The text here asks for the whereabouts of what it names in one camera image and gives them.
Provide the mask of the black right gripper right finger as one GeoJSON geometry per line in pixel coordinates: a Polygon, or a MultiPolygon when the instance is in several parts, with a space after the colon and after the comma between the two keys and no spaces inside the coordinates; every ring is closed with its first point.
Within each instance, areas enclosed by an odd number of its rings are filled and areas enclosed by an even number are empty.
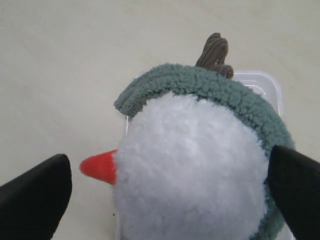
{"type": "Polygon", "coordinates": [[[320,163],[289,147],[272,148],[267,182],[297,240],[320,238],[320,163]]]}

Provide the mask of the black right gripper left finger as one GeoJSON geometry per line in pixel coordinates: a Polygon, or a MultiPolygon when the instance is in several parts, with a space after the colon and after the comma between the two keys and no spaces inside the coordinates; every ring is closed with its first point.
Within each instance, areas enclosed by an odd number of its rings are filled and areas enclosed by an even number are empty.
{"type": "Polygon", "coordinates": [[[68,157],[56,154],[0,187],[0,238],[50,240],[72,194],[68,157]]]}

